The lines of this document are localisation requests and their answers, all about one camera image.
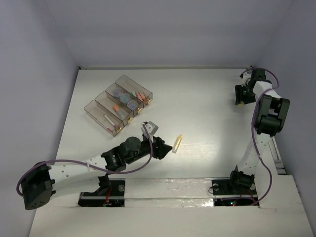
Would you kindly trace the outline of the yellow highlighter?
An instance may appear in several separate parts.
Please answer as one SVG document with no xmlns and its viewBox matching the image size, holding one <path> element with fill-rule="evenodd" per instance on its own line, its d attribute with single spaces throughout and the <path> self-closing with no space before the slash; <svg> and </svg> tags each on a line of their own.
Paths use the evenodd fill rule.
<svg viewBox="0 0 316 237">
<path fill-rule="evenodd" d="M 179 135 L 174 143 L 174 146 L 173 146 L 173 149 L 172 149 L 172 152 L 175 154 L 177 153 L 178 149 L 179 149 L 179 146 L 182 142 L 182 135 Z"/>
</svg>

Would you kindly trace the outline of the white pink-capped pen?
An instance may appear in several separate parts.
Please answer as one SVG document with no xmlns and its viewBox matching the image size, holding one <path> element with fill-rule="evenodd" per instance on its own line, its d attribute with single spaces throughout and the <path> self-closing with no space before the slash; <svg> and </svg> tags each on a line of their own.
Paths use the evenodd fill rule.
<svg viewBox="0 0 316 237">
<path fill-rule="evenodd" d="M 104 118 L 111 124 L 111 126 L 116 126 L 116 124 L 106 114 L 104 114 Z"/>
</svg>

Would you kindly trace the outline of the grey orange-tipped marker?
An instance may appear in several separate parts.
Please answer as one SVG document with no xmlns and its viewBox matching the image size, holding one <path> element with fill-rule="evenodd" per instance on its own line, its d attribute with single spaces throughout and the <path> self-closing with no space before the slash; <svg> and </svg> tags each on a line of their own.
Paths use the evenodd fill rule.
<svg viewBox="0 0 316 237">
<path fill-rule="evenodd" d="M 118 111 L 117 111 L 117 114 L 121 117 L 121 119 L 124 119 L 124 118 L 125 118 L 125 115 L 124 115 L 124 113 L 122 112 L 122 110 L 118 110 Z"/>
</svg>

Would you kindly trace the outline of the pink highlighter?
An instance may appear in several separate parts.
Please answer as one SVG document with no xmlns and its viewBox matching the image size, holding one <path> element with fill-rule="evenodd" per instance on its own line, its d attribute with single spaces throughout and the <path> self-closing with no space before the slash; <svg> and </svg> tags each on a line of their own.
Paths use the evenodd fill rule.
<svg viewBox="0 0 316 237">
<path fill-rule="evenodd" d="M 144 95 L 143 92 L 136 92 L 137 98 L 141 101 L 144 101 L 146 99 L 146 96 Z"/>
</svg>

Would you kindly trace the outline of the small orange eraser cap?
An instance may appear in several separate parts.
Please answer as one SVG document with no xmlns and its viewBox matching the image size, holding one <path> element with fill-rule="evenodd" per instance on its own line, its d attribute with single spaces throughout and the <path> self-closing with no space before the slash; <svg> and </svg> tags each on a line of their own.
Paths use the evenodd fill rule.
<svg viewBox="0 0 316 237">
<path fill-rule="evenodd" d="M 113 105 L 113 108 L 114 108 L 114 110 L 115 110 L 116 112 L 120 110 L 119 106 L 116 105 L 116 104 Z"/>
</svg>

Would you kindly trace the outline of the clear tape roll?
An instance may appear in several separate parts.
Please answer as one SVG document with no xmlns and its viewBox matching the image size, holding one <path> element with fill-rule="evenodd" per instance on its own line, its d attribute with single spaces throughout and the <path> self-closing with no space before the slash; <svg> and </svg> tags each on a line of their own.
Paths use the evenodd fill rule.
<svg viewBox="0 0 316 237">
<path fill-rule="evenodd" d="M 123 90 L 121 88 L 115 88 L 113 90 L 113 96 L 119 98 L 123 94 Z"/>
</svg>

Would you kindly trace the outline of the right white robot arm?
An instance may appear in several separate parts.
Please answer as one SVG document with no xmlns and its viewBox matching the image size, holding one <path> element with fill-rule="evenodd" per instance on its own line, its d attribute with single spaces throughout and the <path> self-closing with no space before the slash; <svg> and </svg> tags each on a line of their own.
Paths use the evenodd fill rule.
<svg viewBox="0 0 316 237">
<path fill-rule="evenodd" d="M 251 140 L 240 162 L 227 181 L 228 190 L 238 194 L 254 184 L 256 168 L 266 145 L 280 133 L 290 107 L 290 100 L 277 94 L 277 77 L 264 68 L 249 68 L 241 73 L 242 84 L 235 86 L 235 104 L 255 104 L 251 119 Z"/>
</svg>

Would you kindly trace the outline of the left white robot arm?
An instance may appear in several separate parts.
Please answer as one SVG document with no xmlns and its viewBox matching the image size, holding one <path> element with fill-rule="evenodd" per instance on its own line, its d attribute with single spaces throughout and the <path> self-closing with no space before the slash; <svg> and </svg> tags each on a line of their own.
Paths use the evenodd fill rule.
<svg viewBox="0 0 316 237">
<path fill-rule="evenodd" d="M 140 140 L 129 137 L 119 146 L 86 161 L 59 159 L 42 161 L 18 181 L 17 193 L 26 210 L 40 208 L 50 200 L 73 193 L 106 195 L 109 175 L 128 174 L 126 167 L 143 157 L 163 159 L 172 150 L 160 137 Z"/>
</svg>

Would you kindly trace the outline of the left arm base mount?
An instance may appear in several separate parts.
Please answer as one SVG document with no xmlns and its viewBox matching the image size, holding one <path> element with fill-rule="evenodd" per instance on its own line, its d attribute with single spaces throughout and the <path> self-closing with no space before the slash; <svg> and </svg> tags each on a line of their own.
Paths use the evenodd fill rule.
<svg viewBox="0 0 316 237">
<path fill-rule="evenodd" d="M 99 188 L 94 192 L 83 192 L 78 199 L 80 207 L 124 207 L 125 179 L 99 177 Z"/>
</svg>

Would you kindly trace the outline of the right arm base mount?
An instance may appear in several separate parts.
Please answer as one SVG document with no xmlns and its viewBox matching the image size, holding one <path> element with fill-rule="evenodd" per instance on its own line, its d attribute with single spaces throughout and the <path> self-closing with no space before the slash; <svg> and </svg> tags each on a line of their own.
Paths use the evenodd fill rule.
<svg viewBox="0 0 316 237">
<path fill-rule="evenodd" d="M 258 206 L 254 175 L 247 175 L 236 167 L 229 178 L 212 180 L 208 192 L 213 195 L 215 206 Z"/>
</svg>

